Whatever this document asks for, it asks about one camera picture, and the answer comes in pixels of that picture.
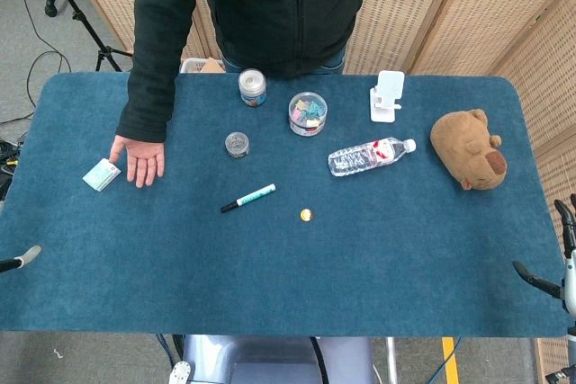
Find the right black-white robot hand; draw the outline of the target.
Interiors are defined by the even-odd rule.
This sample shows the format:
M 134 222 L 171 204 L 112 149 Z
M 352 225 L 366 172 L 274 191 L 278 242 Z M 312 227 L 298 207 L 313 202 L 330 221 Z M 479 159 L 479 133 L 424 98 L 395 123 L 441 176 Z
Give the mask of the right black-white robot hand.
M 563 309 L 575 317 L 575 211 L 570 210 L 561 200 L 553 202 L 561 217 L 562 241 L 564 245 L 565 271 L 562 284 L 557 285 L 532 274 L 521 262 L 513 261 L 518 276 L 529 285 L 559 299 Z

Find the person's right hand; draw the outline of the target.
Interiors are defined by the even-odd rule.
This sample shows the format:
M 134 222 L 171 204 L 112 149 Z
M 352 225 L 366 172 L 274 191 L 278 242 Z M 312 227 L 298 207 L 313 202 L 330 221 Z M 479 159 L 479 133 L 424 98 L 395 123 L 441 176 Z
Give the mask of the person's right hand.
M 115 164 L 122 152 L 127 157 L 127 181 L 137 188 L 151 186 L 165 171 L 165 144 L 138 141 L 119 135 L 114 137 L 109 162 Z

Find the left black-white robot hand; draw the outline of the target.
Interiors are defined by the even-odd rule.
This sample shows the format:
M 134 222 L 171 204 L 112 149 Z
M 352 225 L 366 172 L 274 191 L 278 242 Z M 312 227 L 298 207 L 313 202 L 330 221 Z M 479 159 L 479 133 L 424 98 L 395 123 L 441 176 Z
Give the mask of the left black-white robot hand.
M 39 245 L 32 246 L 23 255 L 16 256 L 14 258 L 1 260 L 0 261 L 0 272 L 8 272 L 11 270 L 16 270 L 24 267 L 31 261 L 33 261 L 42 251 L 42 247 Z

